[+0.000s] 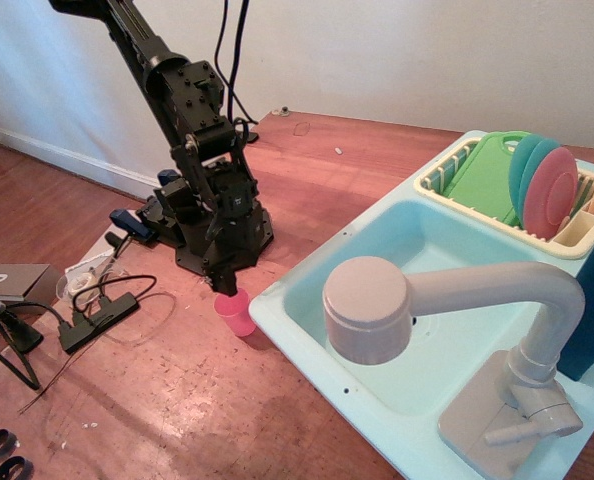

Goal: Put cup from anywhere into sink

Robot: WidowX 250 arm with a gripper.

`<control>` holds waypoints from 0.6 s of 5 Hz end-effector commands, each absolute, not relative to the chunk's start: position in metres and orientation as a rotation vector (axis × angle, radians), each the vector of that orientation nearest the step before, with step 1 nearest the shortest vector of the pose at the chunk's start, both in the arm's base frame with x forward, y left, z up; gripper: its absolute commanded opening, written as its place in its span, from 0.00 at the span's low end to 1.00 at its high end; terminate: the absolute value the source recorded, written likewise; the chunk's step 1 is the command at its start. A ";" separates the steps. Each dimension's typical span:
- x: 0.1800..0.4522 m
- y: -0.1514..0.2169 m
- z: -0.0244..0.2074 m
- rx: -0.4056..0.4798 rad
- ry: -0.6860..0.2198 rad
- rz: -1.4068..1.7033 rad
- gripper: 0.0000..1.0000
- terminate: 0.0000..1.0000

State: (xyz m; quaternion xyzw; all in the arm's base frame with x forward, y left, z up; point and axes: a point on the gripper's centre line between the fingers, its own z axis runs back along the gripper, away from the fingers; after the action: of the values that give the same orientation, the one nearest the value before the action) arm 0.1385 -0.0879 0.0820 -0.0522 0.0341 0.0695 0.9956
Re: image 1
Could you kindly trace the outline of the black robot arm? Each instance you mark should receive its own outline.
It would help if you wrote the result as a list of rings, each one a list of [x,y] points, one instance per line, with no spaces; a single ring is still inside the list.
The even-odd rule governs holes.
[[[245,141],[221,114],[224,87],[206,61],[172,52],[131,1],[54,1],[59,13],[103,22],[170,146],[175,169],[137,210],[147,236],[176,250],[178,266],[234,296],[238,270],[272,240]]]

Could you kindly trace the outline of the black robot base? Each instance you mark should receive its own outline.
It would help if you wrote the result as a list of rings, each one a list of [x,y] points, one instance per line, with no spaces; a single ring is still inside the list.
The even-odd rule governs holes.
[[[176,171],[163,170],[158,179],[160,186],[137,210],[137,216],[160,242],[176,249],[178,266],[206,275],[203,258],[209,247],[206,233],[213,215],[200,207],[191,188]],[[259,256],[274,239],[270,216],[261,204],[260,210],[263,240]]]

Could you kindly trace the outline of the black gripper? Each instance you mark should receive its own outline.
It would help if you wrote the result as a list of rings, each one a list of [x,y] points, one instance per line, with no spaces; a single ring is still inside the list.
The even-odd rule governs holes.
[[[257,181],[244,173],[224,170],[212,178],[212,185],[218,209],[206,233],[209,247],[203,270],[214,292],[235,296],[235,271],[257,263],[263,240]]]

